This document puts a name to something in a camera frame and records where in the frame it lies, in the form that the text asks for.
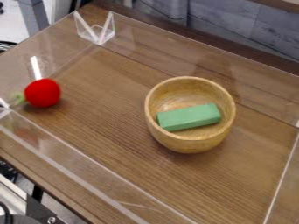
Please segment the clear acrylic corner bracket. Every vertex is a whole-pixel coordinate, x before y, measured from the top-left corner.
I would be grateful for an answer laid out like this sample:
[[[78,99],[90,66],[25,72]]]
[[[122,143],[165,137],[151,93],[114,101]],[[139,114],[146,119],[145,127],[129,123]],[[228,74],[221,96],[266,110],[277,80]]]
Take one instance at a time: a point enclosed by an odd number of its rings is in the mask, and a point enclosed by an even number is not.
[[[98,46],[103,46],[115,37],[114,13],[107,14],[107,20],[103,26],[89,25],[79,12],[74,11],[75,25],[79,36]]]

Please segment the green rectangular block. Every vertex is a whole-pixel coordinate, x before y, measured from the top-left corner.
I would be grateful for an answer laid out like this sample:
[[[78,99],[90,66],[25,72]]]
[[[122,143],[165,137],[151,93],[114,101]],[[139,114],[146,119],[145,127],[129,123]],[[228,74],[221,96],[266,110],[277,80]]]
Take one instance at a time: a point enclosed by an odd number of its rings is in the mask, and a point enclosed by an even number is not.
[[[167,131],[187,130],[220,123],[221,120],[222,114],[216,103],[157,113],[158,124]]]

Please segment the clear acrylic enclosure wall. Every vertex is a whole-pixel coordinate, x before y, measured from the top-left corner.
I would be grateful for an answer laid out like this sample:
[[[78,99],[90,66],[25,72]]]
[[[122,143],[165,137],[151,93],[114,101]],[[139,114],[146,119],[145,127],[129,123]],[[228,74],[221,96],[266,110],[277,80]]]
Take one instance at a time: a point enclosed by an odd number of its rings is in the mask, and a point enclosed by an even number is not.
[[[105,45],[66,17],[0,55],[0,102],[38,75],[62,87],[46,109],[0,111],[0,158],[93,224],[299,224],[299,74],[115,16]],[[238,116],[225,142],[186,155],[146,125],[151,88],[218,82]]]

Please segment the light wooden bowl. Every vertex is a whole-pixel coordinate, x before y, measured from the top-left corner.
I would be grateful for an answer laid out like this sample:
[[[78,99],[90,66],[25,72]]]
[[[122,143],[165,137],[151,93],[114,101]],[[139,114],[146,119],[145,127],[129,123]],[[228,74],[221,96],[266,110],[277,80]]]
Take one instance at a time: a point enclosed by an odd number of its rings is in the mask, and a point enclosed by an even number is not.
[[[157,113],[214,102],[222,121],[206,127],[170,132],[157,121]],[[145,98],[145,119],[155,140],[170,150],[200,153],[216,148],[226,139],[237,118],[237,103],[229,90],[217,82],[194,76],[162,81]]]

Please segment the black table leg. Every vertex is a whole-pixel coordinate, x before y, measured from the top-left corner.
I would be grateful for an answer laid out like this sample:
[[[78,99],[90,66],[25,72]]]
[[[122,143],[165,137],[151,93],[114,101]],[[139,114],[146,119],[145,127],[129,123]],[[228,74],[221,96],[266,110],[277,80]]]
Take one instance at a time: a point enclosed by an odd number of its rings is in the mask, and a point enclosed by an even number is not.
[[[43,202],[43,189],[38,185],[34,186],[33,197],[38,202]]]

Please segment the red plush strawberry fruit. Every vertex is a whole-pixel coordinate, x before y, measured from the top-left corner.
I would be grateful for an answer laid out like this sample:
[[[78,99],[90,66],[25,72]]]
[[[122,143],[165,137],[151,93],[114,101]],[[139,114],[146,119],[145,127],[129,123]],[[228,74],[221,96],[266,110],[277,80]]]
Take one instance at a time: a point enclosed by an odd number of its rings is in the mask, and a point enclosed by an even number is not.
[[[25,90],[17,95],[14,104],[30,103],[38,108],[49,108],[58,104],[62,98],[59,83],[49,78],[31,82]]]

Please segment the grey post top left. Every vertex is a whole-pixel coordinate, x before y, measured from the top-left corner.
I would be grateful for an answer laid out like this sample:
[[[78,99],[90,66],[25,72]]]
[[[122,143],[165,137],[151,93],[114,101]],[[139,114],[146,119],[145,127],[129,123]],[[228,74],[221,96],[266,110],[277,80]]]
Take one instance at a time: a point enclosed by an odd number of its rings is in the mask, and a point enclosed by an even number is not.
[[[50,26],[43,0],[18,0],[29,34],[33,36]]]

